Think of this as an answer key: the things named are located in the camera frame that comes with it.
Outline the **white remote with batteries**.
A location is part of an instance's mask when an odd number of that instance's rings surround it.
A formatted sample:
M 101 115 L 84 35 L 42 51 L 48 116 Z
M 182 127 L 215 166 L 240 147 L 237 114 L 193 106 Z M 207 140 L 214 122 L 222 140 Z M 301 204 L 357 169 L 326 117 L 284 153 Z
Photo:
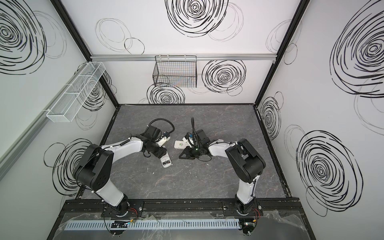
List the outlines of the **white remote with batteries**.
M 174 148 L 177 150 L 184 150 L 186 147 L 190 145 L 184 141 L 175 141 Z

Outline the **white mesh shelf basket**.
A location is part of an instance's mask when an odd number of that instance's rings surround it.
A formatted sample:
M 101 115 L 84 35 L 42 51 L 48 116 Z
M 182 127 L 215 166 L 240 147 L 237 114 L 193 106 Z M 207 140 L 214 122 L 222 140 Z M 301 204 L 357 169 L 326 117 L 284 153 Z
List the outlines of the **white mesh shelf basket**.
M 99 80 L 106 68 L 102 62 L 88 62 L 74 74 L 65 91 L 48 110 L 46 117 L 54 123 L 69 123 L 84 108 L 98 111 L 106 100 L 106 92 Z

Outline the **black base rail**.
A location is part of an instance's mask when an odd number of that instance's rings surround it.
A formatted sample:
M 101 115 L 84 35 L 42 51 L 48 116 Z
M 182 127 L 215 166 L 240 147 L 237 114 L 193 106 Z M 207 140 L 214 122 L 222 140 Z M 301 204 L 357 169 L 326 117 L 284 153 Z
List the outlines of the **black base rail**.
M 269 211 L 298 211 L 303 213 L 303 207 L 298 198 L 262 198 L 243 205 L 236 199 L 154 199 L 154 200 L 123 200 L 118 207 L 97 199 L 75 199 L 64 203 L 62 213 L 101 213 L 117 217 L 127 213 L 143 216 L 149 213 L 168 212 L 211 212 L 223 216 L 262 216 Z

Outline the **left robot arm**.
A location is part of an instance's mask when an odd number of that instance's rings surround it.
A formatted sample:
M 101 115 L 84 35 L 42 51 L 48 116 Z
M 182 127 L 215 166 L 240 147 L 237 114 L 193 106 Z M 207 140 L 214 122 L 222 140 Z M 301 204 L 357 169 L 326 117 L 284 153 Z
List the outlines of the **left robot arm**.
M 148 152 L 150 156 L 155 156 L 168 166 L 171 159 L 164 144 L 169 139 L 170 133 L 162 133 L 156 127 L 147 126 L 144 133 L 115 144 L 91 144 L 76 165 L 73 178 L 104 200 L 116 216 L 123 217 L 131 207 L 128 197 L 111 180 L 113 164 L 131 154 Z

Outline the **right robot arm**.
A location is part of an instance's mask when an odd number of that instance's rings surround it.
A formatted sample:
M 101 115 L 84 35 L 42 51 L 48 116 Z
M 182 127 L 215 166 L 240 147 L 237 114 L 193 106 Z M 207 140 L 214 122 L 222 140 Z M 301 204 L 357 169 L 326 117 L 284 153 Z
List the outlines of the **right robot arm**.
M 227 158 L 239 178 L 235 195 L 235 207 L 240 215 L 247 215 L 256 202 L 256 184 L 263 173 L 266 162 L 247 139 L 234 142 L 210 140 L 203 130 L 186 133 L 186 147 L 180 159 L 195 160 L 202 156 Z

